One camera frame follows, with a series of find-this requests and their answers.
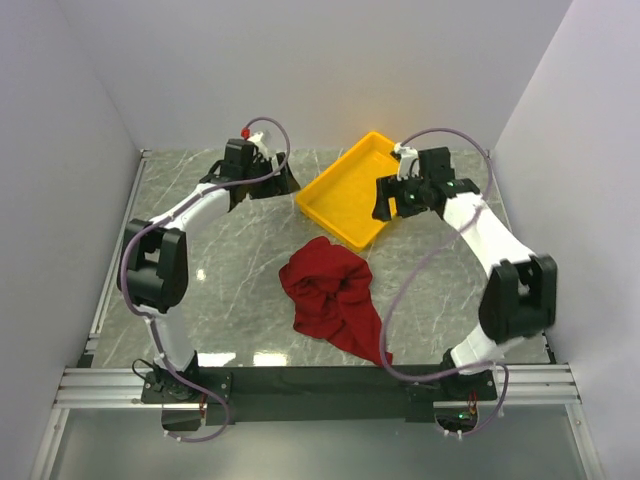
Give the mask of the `yellow plastic tray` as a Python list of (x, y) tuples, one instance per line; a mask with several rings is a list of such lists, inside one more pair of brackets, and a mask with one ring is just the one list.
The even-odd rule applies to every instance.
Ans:
[(395, 142), (371, 131), (296, 195), (303, 214), (359, 253), (385, 224), (372, 218), (376, 180), (398, 170)]

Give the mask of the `red t shirt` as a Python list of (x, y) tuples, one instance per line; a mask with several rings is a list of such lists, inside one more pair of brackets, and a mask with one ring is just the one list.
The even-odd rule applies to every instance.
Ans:
[(393, 362), (379, 349), (382, 321), (373, 305), (372, 272), (366, 260), (320, 236), (296, 251), (279, 271), (293, 301), (296, 332), (377, 366)]

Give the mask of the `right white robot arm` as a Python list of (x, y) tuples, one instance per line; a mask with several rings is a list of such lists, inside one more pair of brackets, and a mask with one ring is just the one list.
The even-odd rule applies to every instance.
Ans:
[(396, 144), (391, 155), (398, 170), (377, 179), (373, 218), (389, 221), (435, 212), (475, 255), (487, 283), (477, 324), (444, 354), (437, 372), (410, 375), (388, 361), (382, 366), (404, 382), (439, 380), (444, 395), (460, 399), (473, 388), (473, 375), (494, 368), (511, 348), (554, 324), (558, 267), (551, 256), (536, 254), (512, 234), (472, 180), (457, 177), (448, 148), (416, 150)]

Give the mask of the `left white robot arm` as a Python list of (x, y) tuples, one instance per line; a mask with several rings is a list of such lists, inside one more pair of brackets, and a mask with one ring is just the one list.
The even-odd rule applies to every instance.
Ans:
[(125, 228), (117, 287), (129, 310), (142, 318), (154, 348), (146, 386), (175, 402), (204, 393), (198, 357), (180, 304), (189, 285), (189, 243), (243, 200), (299, 190), (289, 151), (269, 153), (262, 132), (227, 142), (196, 187), (175, 206)]

